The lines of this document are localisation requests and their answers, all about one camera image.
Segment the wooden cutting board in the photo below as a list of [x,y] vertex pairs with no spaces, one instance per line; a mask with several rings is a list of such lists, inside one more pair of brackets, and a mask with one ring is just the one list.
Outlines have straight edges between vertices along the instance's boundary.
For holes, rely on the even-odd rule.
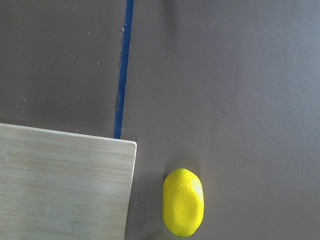
[[3,240],[122,240],[134,141],[0,126]]

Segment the lemon left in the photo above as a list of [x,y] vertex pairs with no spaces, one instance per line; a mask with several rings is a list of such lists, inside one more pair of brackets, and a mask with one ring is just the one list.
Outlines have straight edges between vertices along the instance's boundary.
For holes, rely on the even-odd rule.
[[171,172],[163,182],[162,219],[176,236],[193,235],[204,219],[204,193],[201,180],[186,168]]

